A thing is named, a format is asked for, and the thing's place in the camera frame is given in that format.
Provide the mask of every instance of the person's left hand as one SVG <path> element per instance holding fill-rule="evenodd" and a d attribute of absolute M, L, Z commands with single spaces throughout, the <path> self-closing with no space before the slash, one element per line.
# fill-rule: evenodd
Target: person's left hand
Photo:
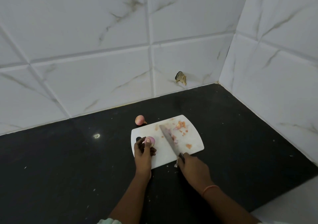
<path fill-rule="evenodd" d="M 155 148 L 151 148 L 150 146 L 150 139 L 146 139 L 146 137 L 139 139 L 134 145 L 136 176 L 142 178 L 147 183 L 151 178 L 151 157 L 156 155 L 157 151 Z"/>

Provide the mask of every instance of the hand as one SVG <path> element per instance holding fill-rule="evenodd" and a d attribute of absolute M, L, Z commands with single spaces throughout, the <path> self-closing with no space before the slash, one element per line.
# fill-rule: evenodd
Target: hand
<path fill-rule="evenodd" d="M 150 139 L 143 137 L 139 139 L 134 145 L 135 151 L 135 164 L 136 164 L 136 176 L 142 180 L 148 181 L 151 177 L 151 157 L 156 155 L 156 149 L 151 148 Z"/>
<path fill-rule="evenodd" d="M 184 153 L 185 163 L 178 157 L 178 165 L 189 184 L 202 195 L 204 189 L 214 185 L 210 177 L 209 167 L 188 153 Z"/>

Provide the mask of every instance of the unpeeled onion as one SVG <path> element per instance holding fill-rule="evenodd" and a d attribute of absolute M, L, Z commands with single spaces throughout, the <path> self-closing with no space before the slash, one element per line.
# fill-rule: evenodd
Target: unpeeled onion
<path fill-rule="evenodd" d="M 147 123 L 147 122 L 145 121 L 144 116 L 138 115 L 138 116 L 136 117 L 136 119 L 135 119 L 135 123 L 136 123 L 137 125 L 143 125 L 144 123 Z"/>
<path fill-rule="evenodd" d="M 145 141 L 147 142 L 147 139 L 150 139 L 150 141 L 151 141 L 151 147 L 153 147 L 154 145 L 155 145 L 155 139 L 153 138 L 153 137 L 151 137 L 151 136 L 148 136 L 148 137 L 146 137 L 145 138 Z"/>

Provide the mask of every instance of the black countertop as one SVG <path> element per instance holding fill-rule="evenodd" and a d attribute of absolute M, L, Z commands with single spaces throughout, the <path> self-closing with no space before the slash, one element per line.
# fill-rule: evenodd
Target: black countertop
<path fill-rule="evenodd" d="M 106 219 L 134 176 L 130 133 L 140 114 L 148 123 L 185 115 L 205 145 L 194 155 L 248 211 L 318 174 L 292 144 L 212 84 L 0 136 L 0 222 Z M 173 165 L 152 170 L 141 223 L 214 219 Z"/>

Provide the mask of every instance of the forearm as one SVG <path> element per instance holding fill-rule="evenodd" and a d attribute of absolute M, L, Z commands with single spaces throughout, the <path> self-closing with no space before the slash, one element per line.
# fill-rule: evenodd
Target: forearm
<path fill-rule="evenodd" d="M 109 215 L 122 224 L 139 223 L 148 180 L 135 175 L 124 196 Z"/>
<path fill-rule="evenodd" d="M 219 188 L 208 189 L 204 194 L 204 199 L 224 224 L 256 224 L 260 222 Z"/>

